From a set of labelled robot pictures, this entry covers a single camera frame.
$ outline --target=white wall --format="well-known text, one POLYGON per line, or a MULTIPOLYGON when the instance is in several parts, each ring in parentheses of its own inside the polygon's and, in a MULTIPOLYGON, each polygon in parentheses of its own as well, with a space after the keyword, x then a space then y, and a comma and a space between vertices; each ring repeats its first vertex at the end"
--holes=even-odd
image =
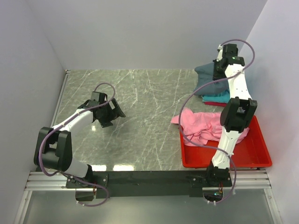
POLYGON ((0 6, 0 223, 12 223, 38 131, 50 125, 63 70, 24 0, 0 6))
POLYGON ((266 0, 27 0, 65 69, 195 68, 266 0))
MULTIPOLYGON (((271 154, 267 171, 284 223, 299 220, 299 2, 268 0, 247 41, 256 60, 246 72, 271 154)), ((251 57, 243 47, 240 55, 251 57)))

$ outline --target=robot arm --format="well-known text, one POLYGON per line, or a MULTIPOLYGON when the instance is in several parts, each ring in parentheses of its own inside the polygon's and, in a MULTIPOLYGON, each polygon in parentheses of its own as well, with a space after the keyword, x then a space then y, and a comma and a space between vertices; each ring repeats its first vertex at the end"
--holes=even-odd
POLYGON ((45 148, 42 154, 43 164, 46 168, 51 168, 65 172, 67 174, 84 178, 87 181, 91 181, 93 178, 92 167, 88 164, 82 163, 72 156, 72 144, 71 135, 76 135, 83 127, 93 123, 98 120, 102 127, 108 127, 113 125, 112 120, 118 117, 126 117, 121 111, 116 100, 113 99, 111 102, 114 105, 114 109, 107 104, 103 107, 98 107, 91 109, 90 111, 81 111, 100 105, 107 101, 107 95, 105 93, 93 91, 91 99, 87 100, 84 104, 78 107, 74 114, 79 114, 74 120, 72 120, 67 125, 64 123, 69 120, 73 115, 67 118, 65 121, 52 128, 43 127, 39 134, 36 144, 36 152, 34 156, 34 163, 38 164, 38 153, 41 146, 42 140, 45 136, 51 132, 53 129, 63 125, 62 128, 57 130, 46 142, 45 148))
MULTIPOLYGON (((217 59, 214 60, 214 80, 232 77, 243 70, 244 59, 238 57, 236 44, 219 46, 218 51, 217 59)), ((248 92, 244 71, 229 79, 228 85, 231 99, 221 113, 222 134, 218 148, 232 156, 238 138, 251 122, 257 102, 251 99, 248 92)), ((218 181, 227 179, 229 167, 227 155, 217 150, 207 169, 207 175, 218 181)))

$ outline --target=red plastic bin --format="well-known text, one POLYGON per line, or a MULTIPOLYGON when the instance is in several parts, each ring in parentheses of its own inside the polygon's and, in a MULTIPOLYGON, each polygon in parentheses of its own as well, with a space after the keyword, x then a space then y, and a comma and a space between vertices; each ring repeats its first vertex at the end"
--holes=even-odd
MULTIPOLYGON (((266 147, 256 116, 253 117, 247 136, 236 144, 232 159, 236 167, 270 167, 272 161, 266 147)), ((188 168, 206 168, 215 155, 216 149, 186 146, 180 133, 183 166, 188 168)), ((208 146, 218 146, 217 141, 208 141, 208 146)))

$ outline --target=blue cloth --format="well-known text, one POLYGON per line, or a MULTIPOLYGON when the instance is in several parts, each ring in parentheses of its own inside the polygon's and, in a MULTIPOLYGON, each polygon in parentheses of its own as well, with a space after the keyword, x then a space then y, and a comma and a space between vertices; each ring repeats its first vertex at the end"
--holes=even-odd
POLYGON ((213 95, 202 95, 203 102, 217 102, 227 104, 230 99, 229 90, 225 90, 222 93, 213 94, 213 95))
MULTIPOLYGON (((195 90, 200 86, 209 83, 213 80, 213 72, 214 72, 214 63, 205 64, 199 67, 196 67, 195 72, 198 74, 198 82, 195 90)), ((196 96, 201 95, 212 95, 222 93, 223 91, 229 89, 228 81, 218 82, 210 84, 201 90, 195 93, 196 96)))

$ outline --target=pink cloth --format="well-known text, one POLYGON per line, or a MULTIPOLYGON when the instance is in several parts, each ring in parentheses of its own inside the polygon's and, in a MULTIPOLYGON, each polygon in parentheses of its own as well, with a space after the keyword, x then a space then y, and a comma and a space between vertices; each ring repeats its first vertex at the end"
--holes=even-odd
MULTIPOLYGON (((178 116, 171 119, 171 123, 178 124, 178 116)), ((188 139, 200 145, 205 145, 208 140, 220 141, 222 127, 220 125, 220 113, 199 112, 193 113, 189 108, 182 112, 181 125, 188 139)), ((237 143, 247 135, 249 128, 245 128, 237 143)), ((194 146, 184 140, 187 146, 194 146)))

